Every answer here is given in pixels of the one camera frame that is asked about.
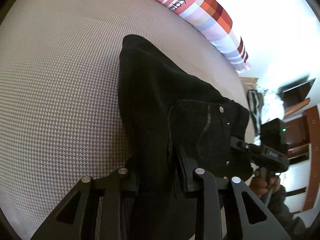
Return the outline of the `person's right hand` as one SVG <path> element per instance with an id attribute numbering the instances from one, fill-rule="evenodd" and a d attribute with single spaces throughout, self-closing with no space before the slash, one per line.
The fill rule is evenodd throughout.
<path id="1" fill-rule="evenodd" d="M 254 177 L 251 180 L 249 188 L 258 198 L 268 194 L 270 191 L 276 193 L 280 189 L 280 178 L 272 176 L 269 179 L 263 179 L 260 170 L 257 169 L 254 172 Z"/>

